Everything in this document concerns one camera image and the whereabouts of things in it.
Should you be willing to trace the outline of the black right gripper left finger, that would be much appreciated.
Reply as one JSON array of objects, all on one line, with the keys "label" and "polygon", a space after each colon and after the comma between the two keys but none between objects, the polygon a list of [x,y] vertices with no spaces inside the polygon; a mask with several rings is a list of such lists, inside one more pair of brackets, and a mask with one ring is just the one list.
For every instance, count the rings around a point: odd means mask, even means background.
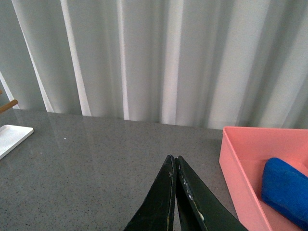
[{"label": "black right gripper left finger", "polygon": [[149,192],[126,231],[171,231],[174,224],[177,170],[175,157],[168,155]]}]

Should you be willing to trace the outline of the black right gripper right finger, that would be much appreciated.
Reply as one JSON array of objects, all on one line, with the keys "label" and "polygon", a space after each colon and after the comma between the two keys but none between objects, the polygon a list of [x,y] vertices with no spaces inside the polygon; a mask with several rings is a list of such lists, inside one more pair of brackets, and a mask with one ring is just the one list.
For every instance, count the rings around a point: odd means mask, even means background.
[{"label": "black right gripper right finger", "polygon": [[182,156],[176,158],[176,167],[176,197],[183,231],[247,230],[222,205]]}]

